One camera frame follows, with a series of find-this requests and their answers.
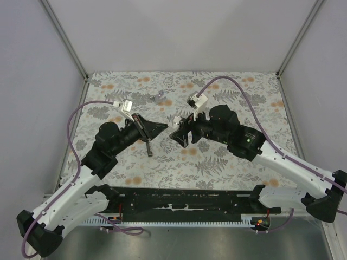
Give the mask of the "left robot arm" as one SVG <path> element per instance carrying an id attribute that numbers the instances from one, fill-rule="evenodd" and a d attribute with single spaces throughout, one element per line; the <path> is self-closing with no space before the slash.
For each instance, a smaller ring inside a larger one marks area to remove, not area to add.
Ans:
<path id="1" fill-rule="evenodd" d="M 23 237 L 23 257 L 47 257 L 88 217 L 102 210 L 115 212 L 119 208 L 119 199 L 112 194 L 102 194 L 100 199 L 85 203 L 79 199 L 110 173 L 118 163 L 119 153 L 138 140 L 150 142 L 167 128 L 167 124 L 146 120 L 140 114 L 132 114 L 125 120 L 123 128 L 114 122 L 102 124 L 92 148 L 78 161 L 77 172 L 40 206 L 17 215 Z"/>

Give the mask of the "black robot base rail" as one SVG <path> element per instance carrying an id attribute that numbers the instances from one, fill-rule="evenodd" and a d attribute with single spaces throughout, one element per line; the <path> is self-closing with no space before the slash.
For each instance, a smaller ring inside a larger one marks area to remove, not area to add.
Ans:
<path id="1" fill-rule="evenodd" d="M 280 214 L 251 198 L 250 191 L 179 190 L 93 186 L 86 193 L 103 193 L 104 213 L 121 213 L 124 222 L 240 221 L 242 214 Z"/>

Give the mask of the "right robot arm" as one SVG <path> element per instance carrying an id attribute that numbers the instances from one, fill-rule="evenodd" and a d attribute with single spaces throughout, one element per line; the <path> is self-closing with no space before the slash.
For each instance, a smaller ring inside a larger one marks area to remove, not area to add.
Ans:
<path id="1" fill-rule="evenodd" d="M 180 119 L 170 138 L 184 148 L 202 138 L 216 141 L 226 145 L 234 156 L 270 168 L 296 183 L 297 188 L 256 186 L 248 200 L 252 212 L 273 207 L 304 209 L 323 222 L 334 222 L 346 191 L 346 172 L 321 169 L 285 151 L 261 131 L 240 124 L 227 105 L 213 107 L 209 115 L 202 112 Z"/>

